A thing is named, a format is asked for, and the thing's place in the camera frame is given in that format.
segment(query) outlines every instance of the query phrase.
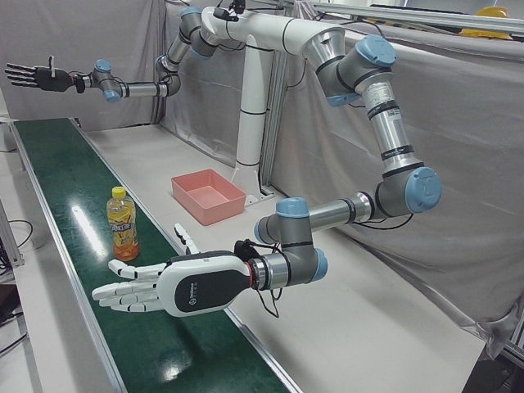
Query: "orange juice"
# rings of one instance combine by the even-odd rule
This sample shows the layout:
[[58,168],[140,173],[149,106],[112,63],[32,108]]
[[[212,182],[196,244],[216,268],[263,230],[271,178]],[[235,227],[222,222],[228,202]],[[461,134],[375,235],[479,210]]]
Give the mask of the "orange juice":
[[107,220],[113,232],[115,258],[133,260],[140,251],[135,225],[136,208],[125,188],[113,187],[111,191],[113,197],[107,202]]

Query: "pink container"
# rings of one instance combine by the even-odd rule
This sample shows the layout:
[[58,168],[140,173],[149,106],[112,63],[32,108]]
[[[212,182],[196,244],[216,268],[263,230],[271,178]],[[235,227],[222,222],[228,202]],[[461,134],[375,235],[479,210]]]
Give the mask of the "pink container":
[[210,225],[244,211],[243,190],[212,169],[171,179],[173,197],[202,225]]

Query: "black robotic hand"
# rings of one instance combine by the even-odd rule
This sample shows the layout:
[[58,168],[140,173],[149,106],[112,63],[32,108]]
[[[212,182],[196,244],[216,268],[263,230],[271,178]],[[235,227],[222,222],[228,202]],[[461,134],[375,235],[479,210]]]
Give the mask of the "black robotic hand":
[[64,70],[54,68],[52,63],[52,56],[49,57],[48,67],[27,67],[25,65],[7,63],[5,72],[7,78],[14,86],[41,88],[48,92],[64,92],[71,86],[76,85],[74,76]]

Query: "blue joint cap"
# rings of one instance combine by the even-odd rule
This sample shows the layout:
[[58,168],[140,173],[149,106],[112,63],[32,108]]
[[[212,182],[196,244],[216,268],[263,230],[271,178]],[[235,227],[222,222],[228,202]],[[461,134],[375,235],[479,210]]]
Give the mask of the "blue joint cap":
[[423,166],[416,168],[406,183],[405,201],[412,213],[422,213],[435,207],[442,195],[442,183],[436,172]]
[[111,103],[120,101],[120,95],[115,90],[104,91],[104,98]]
[[211,56],[204,56],[204,55],[201,55],[200,53],[198,53],[196,50],[194,50],[192,47],[189,48],[189,52],[191,52],[191,54],[200,59],[200,60],[203,60],[203,61],[206,61],[206,60],[209,60],[211,58]]
[[286,198],[277,202],[277,215],[290,219],[309,217],[308,202],[304,198]]
[[111,72],[111,63],[106,59],[98,59],[95,63],[95,70],[99,72]]
[[201,14],[202,10],[198,7],[188,7],[182,12],[180,12],[180,17],[187,15],[187,14]]
[[317,271],[314,273],[313,279],[310,282],[324,278],[328,272],[328,258],[326,258],[324,251],[319,248],[315,248],[314,250],[317,251],[318,266]]
[[395,49],[379,35],[366,35],[355,45],[357,53],[379,67],[393,66],[396,60]]
[[259,243],[264,243],[266,244],[266,242],[264,242],[262,240],[262,238],[260,237],[260,230],[259,230],[259,226],[260,226],[260,221],[258,223],[255,224],[255,227],[253,228],[253,232],[255,233],[255,238],[256,240],[259,242]]
[[349,104],[354,100],[358,100],[360,98],[360,95],[357,93],[347,93],[341,94],[340,96],[330,96],[326,98],[330,106],[342,106],[345,104]]

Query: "green conveyor belt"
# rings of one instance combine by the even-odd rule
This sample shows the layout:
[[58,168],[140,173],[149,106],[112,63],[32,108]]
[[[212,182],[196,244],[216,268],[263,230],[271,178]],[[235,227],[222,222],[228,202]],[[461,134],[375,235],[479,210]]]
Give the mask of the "green conveyor belt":
[[[99,307],[90,296],[93,288],[123,281],[107,268],[112,243],[106,202],[119,182],[69,120],[18,121],[16,128],[130,393],[287,391],[222,311],[176,319],[164,311],[127,314]],[[176,255],[139,207],[137,228],[141,254],[134,265]]]

